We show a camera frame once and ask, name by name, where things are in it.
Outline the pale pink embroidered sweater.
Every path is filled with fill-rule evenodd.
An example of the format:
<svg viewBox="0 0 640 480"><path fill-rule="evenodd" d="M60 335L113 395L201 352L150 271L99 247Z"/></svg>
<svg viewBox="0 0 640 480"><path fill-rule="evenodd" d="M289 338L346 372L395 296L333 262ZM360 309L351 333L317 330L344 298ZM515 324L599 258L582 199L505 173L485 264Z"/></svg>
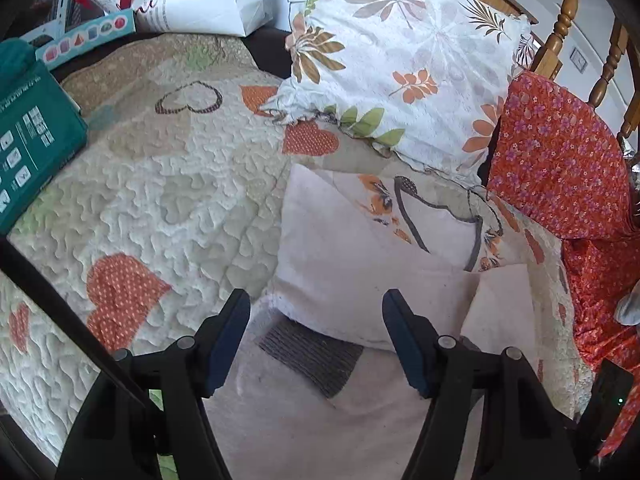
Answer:
<svg viewBox="0 0 640 480"><path fill-rule="evenodd" d="M383 320L396 288L437 333L538 359L526 266L471 271L469 224L408 201L420 242L375 221L375 177L292 168L278 264L230 375L205 407L235 479L397 479L428 401Z"/></svg>

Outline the heart patterned quilted bedspread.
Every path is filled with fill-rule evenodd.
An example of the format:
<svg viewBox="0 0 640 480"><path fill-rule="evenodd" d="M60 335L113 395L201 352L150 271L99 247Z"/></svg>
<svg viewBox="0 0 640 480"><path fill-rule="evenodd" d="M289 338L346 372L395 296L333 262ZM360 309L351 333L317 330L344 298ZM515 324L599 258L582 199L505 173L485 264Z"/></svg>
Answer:
<svg viewBox="0 0 640 480"><path fill-rule="evenodd" d="M395 479L426 411L398 359L330 344L347 374L333 391L286 348L310 336L270 301L293 166L333 178L356 207L370 174L469 222L480 263L526 265L539 378L561 412L578 415L593 374L574 345L560 241L484 188L416 172L325 122L276 124L259 109L278 85L241 41L193 35L135 42L70 76L64 89L88 116L88 144L17 221L11 243L108 351L163 350L233 289L250 294L230 376L205 403L234 478Z"/></svg>

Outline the red floral fabric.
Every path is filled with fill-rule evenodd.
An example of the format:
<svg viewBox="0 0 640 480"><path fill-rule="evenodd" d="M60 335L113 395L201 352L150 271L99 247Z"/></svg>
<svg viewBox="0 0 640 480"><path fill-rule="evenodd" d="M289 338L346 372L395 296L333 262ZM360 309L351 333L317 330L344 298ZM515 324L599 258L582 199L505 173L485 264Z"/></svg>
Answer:
<svg viewBox="0 0 640 480"><path fill-rule="evenodd" d="M561 240L582 359L637 375L639 332L614 311L639 281L639 223L610 128L565 88L521 73L509 86L488 188Z"/></svg>

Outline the teal plastic package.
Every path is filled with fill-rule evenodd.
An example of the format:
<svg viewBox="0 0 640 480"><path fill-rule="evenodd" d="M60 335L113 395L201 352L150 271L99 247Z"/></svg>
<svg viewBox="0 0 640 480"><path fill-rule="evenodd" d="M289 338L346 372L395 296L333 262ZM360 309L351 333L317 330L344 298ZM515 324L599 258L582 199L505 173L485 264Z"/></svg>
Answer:
<svg viewBox="0 0 640 480"><path fill-rule="evenodd" d="M79 107L20 38L1 43L1 234L86 145Z"/></svg>

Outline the white floral pillow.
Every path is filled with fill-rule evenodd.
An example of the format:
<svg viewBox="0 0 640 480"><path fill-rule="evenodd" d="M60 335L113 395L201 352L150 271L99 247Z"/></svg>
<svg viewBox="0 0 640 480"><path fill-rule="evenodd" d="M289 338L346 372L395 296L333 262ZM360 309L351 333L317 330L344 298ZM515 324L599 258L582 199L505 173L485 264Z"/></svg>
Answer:
<svg viewBox="0 0 640 480"><path fill-rule="evenodd" d="M525 15L480 0L290 0L291 73L265 111L328 118L413 169L477 184Z"/></svg>

